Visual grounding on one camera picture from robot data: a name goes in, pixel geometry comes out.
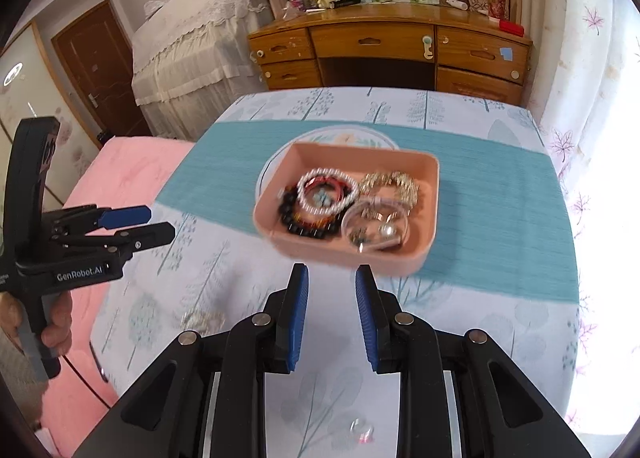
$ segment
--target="drawer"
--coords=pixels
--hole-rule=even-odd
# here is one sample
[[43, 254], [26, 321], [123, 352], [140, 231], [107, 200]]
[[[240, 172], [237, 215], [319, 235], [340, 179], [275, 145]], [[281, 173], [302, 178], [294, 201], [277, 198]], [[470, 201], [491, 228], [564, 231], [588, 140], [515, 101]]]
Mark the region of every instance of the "drawer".
[[430, 25], [365, 22], [310, 30], [318, 58], [391, 58], [434, 63]]
[[263, 64], [260, 68], [269, 90], [322, 86], [315, 60]]
[[494, 36], [438, 27], [438, 64], [523, 84], [528, 50], [524, 45]]
[[516, 106], [520, 106], [522, 94], [522, 86], [516, 83], [441, 66], [438, 67], [436, 90], [481, 97]]
[[252, 57], [258, 64], [312, 60], [314, 49], [306, 29], [276, 32], [249, 40]]

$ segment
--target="blue gripper pad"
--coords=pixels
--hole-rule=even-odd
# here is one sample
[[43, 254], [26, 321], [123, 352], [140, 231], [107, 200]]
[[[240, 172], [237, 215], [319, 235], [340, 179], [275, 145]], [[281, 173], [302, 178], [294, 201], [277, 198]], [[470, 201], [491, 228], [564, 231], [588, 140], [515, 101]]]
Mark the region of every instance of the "blue gripper pad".
[[303, 266], [300, 274], [300, 287], [298, 297], [293, 307], [293, 317], [289, 326], [289, 356], [287, 364], [289, 371], [296, 369], [296, 364], [300, 359], [300, 348], [302, 347], [302, 330], [305, 327], [306, 301], [309, 297], [309, 270]]
[[358, 302], [358, 311], [360, 312], [360, 324], [362, 325], [362, 336], [364, 337], [364, 347], [367, 351], [367, 360], [371, 363], [373, 371], [377, 371], [378, 332], [373, 321], [364, 276], [360, 269], [356, 271], [356, 300]]
[[131, 227], [132, 225], [141, 225], [149, 220], [151, 220], [151, 209], [146, 205], [123, 207], [122, 209], [105, 211], [98, 218], [98, 227], [119, 229], [121, 227]]

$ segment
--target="jewelry tray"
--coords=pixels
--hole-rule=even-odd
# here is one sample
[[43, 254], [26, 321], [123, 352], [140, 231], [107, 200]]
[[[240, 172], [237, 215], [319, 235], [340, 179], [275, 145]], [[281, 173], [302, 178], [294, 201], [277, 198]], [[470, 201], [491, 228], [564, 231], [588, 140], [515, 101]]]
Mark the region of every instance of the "jewelry tray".
[[[341, 169], [357, 181], [367, 173], [408, 173], [419, 190], [418, 202], [409, 215], [409, 236], [404, 244], [394, 249], [360, 253], [340, 235], [315, 240], [289, 233], [278, 213], [282, 192], [285, 187], [296, 185], [302, 175], [315, 167]], [[278, 252], [296, 261], [320, 261], [352, 269], [370, 265], [374, 272], [382, 275], [407, 276], [422, 267], [433, 244], [439, 182], [438, 159], [421, 151], [294, 143], [255, 205], [254, 225]], [[393, 189], [383, 188], [380, 194], [393, 197]]]

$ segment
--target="black cable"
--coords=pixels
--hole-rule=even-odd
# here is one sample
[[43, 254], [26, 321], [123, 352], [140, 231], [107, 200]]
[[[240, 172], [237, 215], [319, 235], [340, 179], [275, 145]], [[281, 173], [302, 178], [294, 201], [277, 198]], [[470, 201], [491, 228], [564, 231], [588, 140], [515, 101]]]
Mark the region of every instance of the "black cable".
[[67, 363], [67, 364], [69, 365], [69, 367], [70, 367], [70, 368], [71, 368], [71, 369], [76, 373], [76, 375], [78, 376], [78, 378], [79, 378], [80, 380], [82, 380], [82, 382], [84, 382], [84, 385], [85, 385], [87, 388], [89, 388], [89, 390], [90, 390], [90, 391], [95, 395], [95, 398], [97, 398], [98, 400], [100, 400], [100, 402], [101, 402], [101, 403], [103, 403], [107, 409], [111, 409], [111, 406], [110, 406], [110, 405], [108, 405], [108, 404], [107, 404], [107, 403], [102, 399], [102, 397], [101, 397], [99, 394], [97, 394], [97, 393], [95, 392], [94, 388], [92, 388], [86, 380], [84, 380], [84, 377], [82, 377], [82, 375], [80, 375], [80, 373], [78, 372], [78, 370], [76, 370], [76, 367], [75, 367], [73, 364], [71, 364], [71, 361], [66, 357], [66, 355], [63, 355], [63, 356], [62, 356], [62, 358], [63, 358], [63, 359], [65, 359], [66, 363]]

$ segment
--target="person's arm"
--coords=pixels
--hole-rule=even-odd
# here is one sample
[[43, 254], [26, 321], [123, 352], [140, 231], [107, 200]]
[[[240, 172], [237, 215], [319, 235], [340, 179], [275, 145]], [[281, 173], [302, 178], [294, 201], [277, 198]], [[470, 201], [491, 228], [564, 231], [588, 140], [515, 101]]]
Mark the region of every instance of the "person's arm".
[[[55, 348], [59, 355], [71, 348], [71, 307], [71, 294], [60, 295], [51, 309], [52, 324], [42, 332], [42, 342]], [[22, 353], [17, 335], [21, 323], [21, 310], [15, 298], [0, 293], [0, 373], [25, 419], [35, 427], [42, 415], [42, 395], [47, 383], [36, 380], [29, 359]]]

